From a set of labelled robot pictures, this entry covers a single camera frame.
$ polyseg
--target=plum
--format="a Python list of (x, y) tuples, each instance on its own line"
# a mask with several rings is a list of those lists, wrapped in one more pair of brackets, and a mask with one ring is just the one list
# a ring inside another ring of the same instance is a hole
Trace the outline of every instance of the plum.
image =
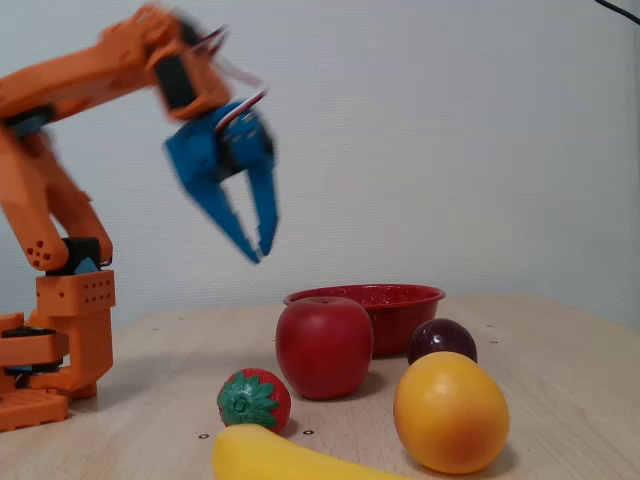
[(466, 328), (448, 318), (435, 318), (415, 329), (409, 342), (407, 360), (411, 365), (420, 357), (441, 351), (459, 353), (478, 363), (473, 337)]

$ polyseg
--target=red apple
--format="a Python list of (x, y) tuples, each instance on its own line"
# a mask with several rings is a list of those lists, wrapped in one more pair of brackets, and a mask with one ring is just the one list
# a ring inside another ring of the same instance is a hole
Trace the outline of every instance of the red apple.
[(327, 400), (355, 392), (367, 376), (372, 354), (371, 320), (353, 300), (304, 298), (280, 315), (278, 364), (302, 397)]

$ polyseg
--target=yellow banana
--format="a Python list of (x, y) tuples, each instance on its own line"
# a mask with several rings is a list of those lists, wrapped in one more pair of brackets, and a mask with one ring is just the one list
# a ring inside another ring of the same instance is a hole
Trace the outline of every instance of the yellow banana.
[(314, 452), (254, 424), (222, 430), (211, 462), (216, 480), (408, 480)]

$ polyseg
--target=green strawberry leaves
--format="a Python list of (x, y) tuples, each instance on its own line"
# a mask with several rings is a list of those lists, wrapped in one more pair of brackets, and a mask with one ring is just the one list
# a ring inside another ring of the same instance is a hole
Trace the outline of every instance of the green strawberry leaves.
[(266, 428), (277, 426), (271, 411), (280, 402), (269, 398), (275, 390), (271, 383), (260, 383), (258, 375), (246, 378), (237, 372), (231, 382), (225, 382), (218, 394), (217, 404), (222, 421), (227, 425), (257, 423)]

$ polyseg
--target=toy fruit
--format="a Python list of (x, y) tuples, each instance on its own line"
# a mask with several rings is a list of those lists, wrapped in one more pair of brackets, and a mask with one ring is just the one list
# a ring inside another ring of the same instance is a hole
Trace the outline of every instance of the toy fruit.
[(509, 433), (500, 387), (473, 360), (454, 352), (432, 353), (409, 367), (396, 390), (393, 416), (411, 456), (442, 473), (483, 469)]
[(436, 318), (424, 322), (411, 335), (407, 360), (409, 365), (434, 352), (456, 352), (478, 362), (476, 342), (469, 331), (453, 320)]
[(218, 408), (225, 426), (256, 423), (280, 433), (289, 420), (291, 396), (273, 373), (245, 368), (225, 382), (218, 393)]
[(304, 298), (288, 305), (278, 321), (278, 364), (303, 397), (326, 400), (353, 393), (367, 376), (372, 354), (369, 315), (353, 300)]
[(258, 425), (235, 425), (215, 439), (216, 480), (408, 480), (314, 452)]

